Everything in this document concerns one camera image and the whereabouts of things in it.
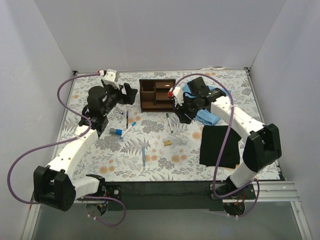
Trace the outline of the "light blue pen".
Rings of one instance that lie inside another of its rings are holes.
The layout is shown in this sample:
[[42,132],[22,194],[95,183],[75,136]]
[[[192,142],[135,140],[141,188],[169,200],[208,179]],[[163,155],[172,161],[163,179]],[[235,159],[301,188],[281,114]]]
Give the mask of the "light blue pen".
[[146,167],[146,152],[145,152],[145,146],[141,147],[141,153],[142,153],[142,166]]

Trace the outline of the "green capped white marker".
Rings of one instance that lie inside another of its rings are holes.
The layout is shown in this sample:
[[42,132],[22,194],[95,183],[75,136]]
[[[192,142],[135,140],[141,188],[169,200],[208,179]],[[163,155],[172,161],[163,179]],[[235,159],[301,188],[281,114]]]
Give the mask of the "green capped white marker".
[[172,123],[171,123],[171,120],[170,120],[170,116],[169,116],[169,113],[166,113],[166,119],[167,119],[167,122],[168,122],[168,125],[169,125],[169,130],[170,130],[170,133],[173,134],[173,128],[172,128]]

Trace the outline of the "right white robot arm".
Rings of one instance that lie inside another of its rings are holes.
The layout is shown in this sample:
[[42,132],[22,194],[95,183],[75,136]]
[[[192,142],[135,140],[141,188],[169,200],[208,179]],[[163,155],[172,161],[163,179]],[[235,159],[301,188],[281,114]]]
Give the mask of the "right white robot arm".
[[188,91],[174,85],[168,97],[177,101],[174,113],[183,124],[190,124],[201,110],[208,110],[226,122],[225,126],[203,128],[199,162],[217,168],[221,161],[232,164],[233,157],[242,160],[225,184],[212,188],[216,198],[237,199],[262,169],[281,157],[280,132],[273,123],[266,125],[236,107],[226,87],[222,84],[218,88],[209,87],[204,77],[202,73],[196,74],[187,83]]

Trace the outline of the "dark blue pen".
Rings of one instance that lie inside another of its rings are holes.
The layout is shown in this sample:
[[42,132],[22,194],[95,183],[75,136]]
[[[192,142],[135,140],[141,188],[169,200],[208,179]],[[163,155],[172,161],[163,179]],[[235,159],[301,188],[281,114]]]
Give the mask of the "dark blue pen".
[[129,111],[126,111],[126,129],[129,128]]

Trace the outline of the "dark wooden desk organizer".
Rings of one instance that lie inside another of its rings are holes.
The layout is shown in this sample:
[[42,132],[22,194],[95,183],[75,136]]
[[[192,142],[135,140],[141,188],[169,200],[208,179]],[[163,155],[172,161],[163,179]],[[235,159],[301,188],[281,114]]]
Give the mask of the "dark wooden desk organizer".
[[141,112],[173,112],[175,101],[169,99],[168,92],[175,83],[175,79],[140,79]]

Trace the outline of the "blue capped white marker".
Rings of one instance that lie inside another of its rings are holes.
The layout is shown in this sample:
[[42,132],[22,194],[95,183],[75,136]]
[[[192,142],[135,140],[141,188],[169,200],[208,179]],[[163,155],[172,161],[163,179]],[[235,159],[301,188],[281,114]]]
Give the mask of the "blue capped white marker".
[[136,125],[136,121],[134,121],[127,129],[122,131],[122,134],[120,136],[121,139],[123,139],[125,137],[126,134],[129,133],[129,131]]

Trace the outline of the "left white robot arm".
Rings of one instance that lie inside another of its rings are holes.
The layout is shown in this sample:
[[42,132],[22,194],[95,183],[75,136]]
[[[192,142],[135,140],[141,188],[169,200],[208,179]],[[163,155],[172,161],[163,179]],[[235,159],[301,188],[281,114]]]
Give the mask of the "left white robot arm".
[[119,87],[103,84],[89,89],[75,140],[69,142],[47,166],[38,166],[33,172],[36,202],[65,212],[82,197],[92,196],[95,200],[101,200],[106,196],[104,177],[87,174],[73,180],[73,174],[85,153],[105,130],[110,111],[117,104],[132,105],[137,93],[138,90],[128,83]]

